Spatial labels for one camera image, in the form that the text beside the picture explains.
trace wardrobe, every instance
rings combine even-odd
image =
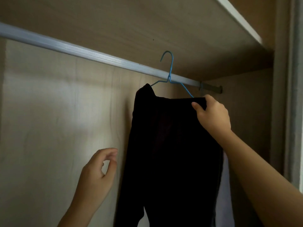
[[[289,6],[0,0],[0,225],[56,226],[82,167],[96,150],[116,147],[114,185],[89,226],[114,225],[135,93],[167,78],[171,58],[160,62],[166,50],[174,55],[172,79],[195,97],[223,103],[232,130],[282,172],[288,33],[280,32]],[[153,89],[189,97],[179,84]],[[235,225],[262,226],[232,169],[230,183]],[[149,226],[146,215],[138,226]]]

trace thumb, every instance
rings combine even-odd
[[[107,172],[104,175],[104,180],[106,180],[110,185],[112,185],[113,181],[114,181],[114,177],[116,174],[116,169],[117,169],[117,162],[116,160],[110,160],[109,164],[108,164],[108,168],[107,168]]]
[[[198,113],[203,114],[205,112],[205,110],[198,103],[192,102],[191,105],[196,110],[197,114]]]

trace closet rod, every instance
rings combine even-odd
[[[88,49],[79,45],[71,44],[65,41],[57,40],[48,36],[33,33],[31,31],[21,29],[15,26],[4,24],[0,22],[0,37],[8,38],[14,41],[34,45],[41,48],[54,50],[61,53],[66,53],[72,56],[85,58],[91,61],[97,61],[104,64],[128,69],[143,74],[160,77],[167,79],[168,72],[161,71],[159,69],[151,68],[142,64],[138,64],[132,61],[124,60],[119,57],[114,57],[105,53],[101,53],[92,49]],[[190,86],[203,88],[205,90],[214,91],[216,93],[222,93],[222,86],[215,87],[208,84],[202,84],[199,81],[191,80],[186,77],[171,75],[173,81],[177,81]]]

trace person's left hand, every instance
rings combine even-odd
[[[70,208],[58,226],[87,226],[112,187],[118,149],[98,150],[83,167]],[[110,160],[106,174],[101,171],[104,160]]]

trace blue wire hanger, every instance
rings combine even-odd
[[[173,63],[173,61],[174,61],[174,56],[173,56],[173,54],[172,54],[170,51],[165,51],[165,52],[163,53],[160,62],[162,61],[162,59],[163,59],[165,53],[170,53],[170,54],[172,55],[172,63]],[[180,82],[172,81],[172,63],[171,63],[171,68],[170,68],[170,70],[169,70],[169,76],[167,77],[167,80],[166,80],[166,81],[164,81],[164,80],[158,80],[156,83],[152,84],[151,86],[154,86],[155,84],[157,84],[157,83],[159,83],[159,82],[167,83],[168,81],[169,81],[171,84],[181,84],[181,85],[185,88],[185,90],[187,91],[187,93],[193,98],[192,94],[187,90],[187,88],[184,86],[184,84],[182,84],[182,83],[180,83]]]

